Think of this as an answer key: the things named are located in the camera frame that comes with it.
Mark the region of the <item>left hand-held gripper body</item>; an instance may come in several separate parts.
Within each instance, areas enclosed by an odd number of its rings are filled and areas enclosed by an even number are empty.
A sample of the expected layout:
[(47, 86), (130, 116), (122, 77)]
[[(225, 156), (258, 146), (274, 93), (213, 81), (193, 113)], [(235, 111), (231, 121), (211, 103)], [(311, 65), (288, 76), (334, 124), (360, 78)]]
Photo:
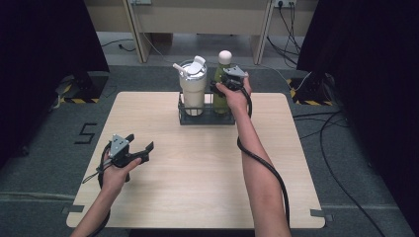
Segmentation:
[[(132, 157), (133, 153), (129, 152), (129, 145), (123, 137), (114, 134), (111, 139), (111, 150), (109, 158), (111, 163), (116, 167), (122, 168), (126, 166), (129, 162), (133, 161), (136, 158)], [(148, 162), (149, 156), (147, 159), (141, 159), (141, 163)]]

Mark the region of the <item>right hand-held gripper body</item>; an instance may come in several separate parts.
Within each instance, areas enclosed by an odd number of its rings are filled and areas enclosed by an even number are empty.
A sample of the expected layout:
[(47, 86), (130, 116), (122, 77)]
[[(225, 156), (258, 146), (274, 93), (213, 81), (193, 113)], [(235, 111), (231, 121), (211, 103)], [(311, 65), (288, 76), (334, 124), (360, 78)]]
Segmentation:
[(221, 83), (231, 91), (238, 91), (244, 87), (244, 78), (247, 74), (239, 67), (233, 66), (223, 69)]

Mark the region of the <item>green bottle with white cap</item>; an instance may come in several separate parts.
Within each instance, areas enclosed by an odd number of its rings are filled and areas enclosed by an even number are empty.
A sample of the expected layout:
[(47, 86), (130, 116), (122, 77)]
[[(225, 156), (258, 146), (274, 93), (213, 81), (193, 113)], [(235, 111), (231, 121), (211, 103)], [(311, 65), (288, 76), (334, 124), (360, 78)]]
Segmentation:
[[(218, 67), (215, 70), (213, 80), (215, 82), (221, 81), (221, 76), (224, 74), (223, 69), (229, 68), (231, 63), (232, 53), (228, 50), (222, 50), (218, 54)], [(221, 97), (217, 93), (212, 96), (212, 105), (214, 111), (219, 115), (225, 115), (228, 112), (227, 101), (224, 97)]]

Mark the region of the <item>white tumbler with straw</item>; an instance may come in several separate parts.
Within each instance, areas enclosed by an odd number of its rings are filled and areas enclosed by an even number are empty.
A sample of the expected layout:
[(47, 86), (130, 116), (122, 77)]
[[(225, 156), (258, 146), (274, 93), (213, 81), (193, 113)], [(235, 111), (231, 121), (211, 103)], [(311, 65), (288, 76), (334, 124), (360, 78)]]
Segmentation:
[(185, 112), (189, 116), (199, 116), (205, 106), (205, 88), (207, 85), (206, 60), (196, 55), (192, 61), (179, 65), (173, 64), (179, 72)]

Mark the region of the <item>dark wire rack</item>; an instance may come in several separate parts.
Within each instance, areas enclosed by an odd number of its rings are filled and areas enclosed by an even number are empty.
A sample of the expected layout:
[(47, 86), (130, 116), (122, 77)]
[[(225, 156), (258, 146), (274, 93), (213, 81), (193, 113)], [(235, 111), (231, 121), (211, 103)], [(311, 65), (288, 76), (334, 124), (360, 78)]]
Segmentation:
[(178, 96), (178, 118), (180, 125), (235, 125), (231, 112), (218, 114), (212, 108), (212, 93), (205, 93), (202, 108), (186, 108), (182, 92)]

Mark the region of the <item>person's right hand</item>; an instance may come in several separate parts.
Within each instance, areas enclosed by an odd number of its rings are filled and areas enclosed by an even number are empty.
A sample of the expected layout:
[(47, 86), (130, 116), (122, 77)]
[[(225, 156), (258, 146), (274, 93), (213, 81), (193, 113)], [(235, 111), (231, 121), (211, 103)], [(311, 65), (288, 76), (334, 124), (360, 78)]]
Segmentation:
[(245, 93), (241, 91), (231, 91), (221, 83), (215, 84), (216, 88), (225, 95), (227, 104), (235, 116), (247, 114), (247, 97), (250, 97), (252, 92), (248, 74), (243, 78), (243, 83), (243, 90)]

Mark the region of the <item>person's left hand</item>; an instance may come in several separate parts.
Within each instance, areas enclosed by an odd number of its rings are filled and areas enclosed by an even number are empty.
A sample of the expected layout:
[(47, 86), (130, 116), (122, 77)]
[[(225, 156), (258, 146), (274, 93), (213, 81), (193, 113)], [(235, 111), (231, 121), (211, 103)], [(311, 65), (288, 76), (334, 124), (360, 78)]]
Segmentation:
[(106, 196), (117, 196), (121, 192), (122, 187), (126, 182), (126, 176), (128, 173), (135, 169), (140, 163), (141, 159), (136, 158), (122, 168), (116, 167), (113, 164), (106, 165), (103, 173), (103, 185), (101, 187), (101, 194), (105, 194)]

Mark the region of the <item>beige wooden desk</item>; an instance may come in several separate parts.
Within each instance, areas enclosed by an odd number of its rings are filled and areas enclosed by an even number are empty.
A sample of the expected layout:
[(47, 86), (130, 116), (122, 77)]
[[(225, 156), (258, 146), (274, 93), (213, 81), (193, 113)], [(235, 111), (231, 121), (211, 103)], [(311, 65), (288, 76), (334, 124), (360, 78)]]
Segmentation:
[(130, 33), (137, 60), (145, 63), (155, 34), (239, 35), (250, 38), (253, 62), (262, 62), (267, 37), (306, 35), (319, 0), (296, 0), (276, 8), (273, 0), (84, 0), (95, 30)]

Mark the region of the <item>black stand base striped tape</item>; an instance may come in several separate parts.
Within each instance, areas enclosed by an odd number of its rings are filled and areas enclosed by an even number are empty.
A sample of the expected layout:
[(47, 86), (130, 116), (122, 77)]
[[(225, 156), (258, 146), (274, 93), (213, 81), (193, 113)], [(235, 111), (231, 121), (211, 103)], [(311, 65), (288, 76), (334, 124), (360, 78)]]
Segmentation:
[(109, 73), (93, 71), (64, 77), (56, 89), (59, 103), (97, 104), (109, 79)]
[(292, 100), (298, 105), (332, 106), (324, 80), (309, 72), (302, 77), (287, 79)]

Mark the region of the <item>grey tape patch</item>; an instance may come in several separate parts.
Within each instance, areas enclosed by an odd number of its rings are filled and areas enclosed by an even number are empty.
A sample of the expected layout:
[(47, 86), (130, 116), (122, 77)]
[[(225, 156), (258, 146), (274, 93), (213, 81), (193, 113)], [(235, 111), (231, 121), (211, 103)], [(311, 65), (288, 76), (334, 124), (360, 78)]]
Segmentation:
[(326, 222), (334, 221), (334, 216), (332, 214), (327, 214), (324, 210), (321, 209), (311, 209), (310, 215), (313, 217), (323, 217)]
[(83, 209), (84, 209), (84, 206), (83, 205), (74, 205), (74, 204), (72, 204), (72, 205), (69, 205), (69, 206), (65, 206), (61, 210), (61, 213), (62, 214), (69, 214), (71, 212), (77, 212), (77, 213), (79, 213), (79, 212), (82, 212)]

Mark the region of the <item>black curtain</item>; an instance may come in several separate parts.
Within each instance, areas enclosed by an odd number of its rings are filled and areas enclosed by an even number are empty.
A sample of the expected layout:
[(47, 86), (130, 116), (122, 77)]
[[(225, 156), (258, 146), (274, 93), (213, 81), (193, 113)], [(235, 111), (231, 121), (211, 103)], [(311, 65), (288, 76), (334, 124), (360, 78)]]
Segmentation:
[(31, 140), (64, 77), (108, 69), (84, 0), (0, 0), (0, 169)]
[(333, 76), (373, 165), (419, 236), (419, 0), (318, 0), (297, 66)]

